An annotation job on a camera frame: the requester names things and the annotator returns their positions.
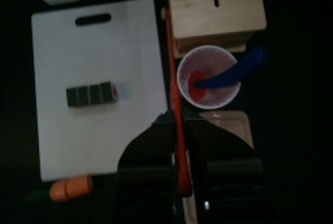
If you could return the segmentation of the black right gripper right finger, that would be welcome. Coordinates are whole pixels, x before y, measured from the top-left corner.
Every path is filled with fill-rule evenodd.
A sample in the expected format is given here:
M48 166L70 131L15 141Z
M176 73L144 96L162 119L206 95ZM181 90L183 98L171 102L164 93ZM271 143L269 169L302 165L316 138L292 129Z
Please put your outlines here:
M241 111L183 111L198 224L265 224L262 161Z

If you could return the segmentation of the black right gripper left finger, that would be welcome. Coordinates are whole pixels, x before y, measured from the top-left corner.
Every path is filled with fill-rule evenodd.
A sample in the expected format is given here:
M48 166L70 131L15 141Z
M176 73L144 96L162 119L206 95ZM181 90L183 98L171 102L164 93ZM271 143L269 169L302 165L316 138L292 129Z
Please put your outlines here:
M167 111L122 152L114 224L174 224L172 139Z

